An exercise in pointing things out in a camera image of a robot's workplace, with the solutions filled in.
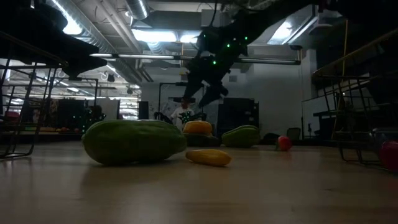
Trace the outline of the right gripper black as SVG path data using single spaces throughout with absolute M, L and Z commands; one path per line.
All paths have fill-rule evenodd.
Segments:
M 187 75 L 183 98 L 191 98 L 204 87 L 203 81 L 209 84 L 221 83 L 237 58 L 248 54 L 248 44 L 248 35 L 239 31 L 227 27 L 203 28 L 197 37 L 198 52 L 191 60 L 191 73 Z M 223 85 L 209 85 L 198 106 L 202 108 L 209 105 L 228 93 Z

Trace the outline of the yellow bell pepper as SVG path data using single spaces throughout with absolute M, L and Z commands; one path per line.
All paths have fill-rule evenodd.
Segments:
M 189 121 L 183 128 L 184 133 L 212 135 L 212 125 L 207 121 Z

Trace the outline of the green ridged bell pepper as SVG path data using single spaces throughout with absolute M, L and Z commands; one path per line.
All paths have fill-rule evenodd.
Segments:
M 259 143 L 260 131 L 256 126 L 240 126 L 224 133 L 221 141 L 226 147 L 252 147 Z

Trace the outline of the large green cucumber toy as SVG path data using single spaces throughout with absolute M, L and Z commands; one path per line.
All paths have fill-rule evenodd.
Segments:
M 156 163 L 187 148 L 187 139 L 176 126 L 149 119 L 97 122 L 81 140 L 86 153 L 107 166 Z

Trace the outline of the red bell pepper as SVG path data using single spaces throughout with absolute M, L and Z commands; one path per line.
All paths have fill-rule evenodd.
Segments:
M 379 150 L 379 158 L 386 169 L 398 172 L 398 141 L 385 141 Z

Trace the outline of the person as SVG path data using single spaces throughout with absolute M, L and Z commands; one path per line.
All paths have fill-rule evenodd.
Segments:
M 188 117 L 194 115 L 194 111 L 190 107 L 190 102 L 188 99 L 182 98 L 181 105 L 174 110 L 170 115 L 170 119 L 176 127 L 183 131 L 185 123 L 189 121 Z

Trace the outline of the black cabinet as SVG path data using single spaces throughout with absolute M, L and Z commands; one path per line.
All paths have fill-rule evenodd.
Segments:
M 244 125 L 259 127 L 259 103 L 250 98 L 224 98 L 218 105 L 216 136 Z

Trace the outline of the ceiling light panel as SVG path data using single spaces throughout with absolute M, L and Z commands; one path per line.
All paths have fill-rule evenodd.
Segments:
M 147 31 L 132 29 L 136 40 L 156 43 L 156 42 L 176 42 L 177 38 L 174 32 L 171 31 Z
M 182 36 L 180 37 L 180 42 L 195 44 L 197 42 L 197 38 L 199 35 L 200 35 L 200 32 L 186 32 L 186 33 L 182 34 Z

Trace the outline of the long horizontal metal bar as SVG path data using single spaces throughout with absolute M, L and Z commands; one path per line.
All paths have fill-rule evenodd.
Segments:
M 191 55 L 156 55 L 156 54 L 91 54 L 92 57 L 99 58 L 129 58 L 129 59 L 151 59 L 151 60 L 192 60 Z M 275 58 L 221 58 L 214 57 L 215 61 L 229 60 L 234 63 L 258 63 L 258 64 L 274 64 L 274 65 L 300 65 L 300 60 L 285 60 Z

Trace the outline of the black speaker box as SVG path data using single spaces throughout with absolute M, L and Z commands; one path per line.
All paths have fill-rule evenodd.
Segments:
M 149 102 L 138 102 L 138 119 L 149 119 Z

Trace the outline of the small yellow corn cob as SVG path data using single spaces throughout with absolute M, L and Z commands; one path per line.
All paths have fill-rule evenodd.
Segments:
M 216 149 L 187 151 L 185 157 L 197 164 L 217 167 L 227 166 L 232 161 L 232 157 L 228 153 Z

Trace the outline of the small red tomato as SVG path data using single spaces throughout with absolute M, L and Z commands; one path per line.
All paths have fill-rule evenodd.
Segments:
M 276 143 L 278 151 L 289 151 L 292 147 L 292 141 L 287 136 L 279 136 Z

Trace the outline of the white cabinet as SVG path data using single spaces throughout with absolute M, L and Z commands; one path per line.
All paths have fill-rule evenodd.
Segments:
M 119 117 L 119 100 L 111 100 L 109 98 L 98 98 L 96 104 L 102 109 L 102 113 L 105 115 L 104 120 L 115 120 Z

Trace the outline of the black office chair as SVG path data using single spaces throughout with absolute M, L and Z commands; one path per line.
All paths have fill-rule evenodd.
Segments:
M 299 140 L 301 137 L 301 129 L 300 128 L 289 128 L 287 130 L 286 136 L 292 140 Z

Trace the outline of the whiteboard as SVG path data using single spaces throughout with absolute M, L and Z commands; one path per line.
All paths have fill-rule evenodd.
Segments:
M 334 96 L 330 94 L 326 97 L 328 101 L 326 101 L 324 96 L 320 96 L 302 102 L 303 133 L 306 138 L 313 137 L 315 131 L 320 129 L 319 117 L 313 114 L 328 111 L 328 108 L 331 110 L 335 109 Z

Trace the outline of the ribbed silver ceiling duct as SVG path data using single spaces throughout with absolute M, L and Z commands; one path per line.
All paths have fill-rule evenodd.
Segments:
M 47 0 L 67 20 L 63 32 L 99 48 L 100 53 L 116 53 L 116 49 L 72 0 Z

